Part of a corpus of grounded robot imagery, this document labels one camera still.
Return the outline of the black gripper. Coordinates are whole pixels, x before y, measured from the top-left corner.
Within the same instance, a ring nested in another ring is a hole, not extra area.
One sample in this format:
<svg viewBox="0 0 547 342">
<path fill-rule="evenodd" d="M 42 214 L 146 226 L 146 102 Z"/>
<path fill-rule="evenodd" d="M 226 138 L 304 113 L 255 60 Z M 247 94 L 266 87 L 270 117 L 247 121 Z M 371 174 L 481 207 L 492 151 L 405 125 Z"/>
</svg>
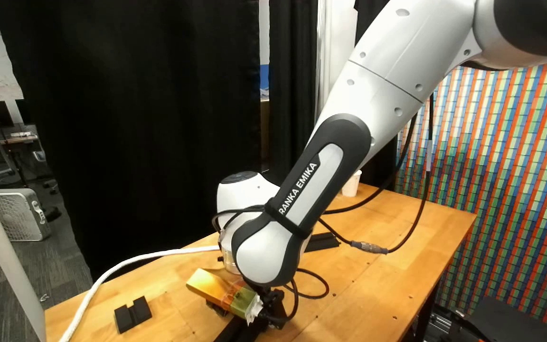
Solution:
<svg viewBox="0 0 547 342">
<path fill-rule="evenodd" d="M 279 288 L 260 290 L 262 307 L 253 322 L 247 324 L 251 332 L 264 332 L 266 328 L 283 328 L 289 313 L 283 305 L 285 292 Z"/>
</svg>

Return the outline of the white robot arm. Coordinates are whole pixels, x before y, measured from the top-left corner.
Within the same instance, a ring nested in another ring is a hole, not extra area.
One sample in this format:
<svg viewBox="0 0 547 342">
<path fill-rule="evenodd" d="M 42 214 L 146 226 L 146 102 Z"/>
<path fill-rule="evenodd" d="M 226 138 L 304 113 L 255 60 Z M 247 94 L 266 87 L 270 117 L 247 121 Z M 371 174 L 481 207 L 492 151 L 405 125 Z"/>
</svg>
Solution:
<svg viewBox="0 0 547 342">
<path fill-rule="evenodd" d="M 232 271 L 264 292 L 297 273 L 333 197 L 464 62 L 547 62 L 547 0 L 390 0 L 346 60 L 295 167 L 266 193 L 262 174 L 219 184 L 236 195 L 221 248 Z"/>
</svg>

